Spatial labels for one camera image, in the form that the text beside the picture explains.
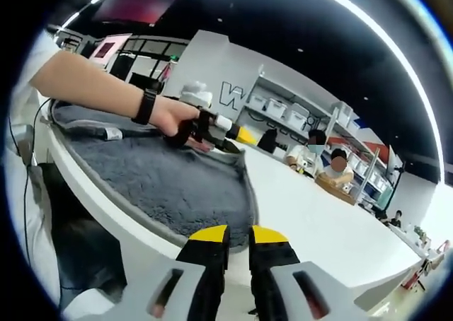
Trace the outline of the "person's left hand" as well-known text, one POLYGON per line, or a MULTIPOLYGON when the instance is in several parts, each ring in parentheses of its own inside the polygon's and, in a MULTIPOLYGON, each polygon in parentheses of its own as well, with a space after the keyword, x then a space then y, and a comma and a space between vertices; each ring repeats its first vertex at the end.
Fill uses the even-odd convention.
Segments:
POLYGON ((158 95, 149 123, 166 136, 175 136, 182 121, 197 119, 199 115, 200 111, 196 107, 158 95))

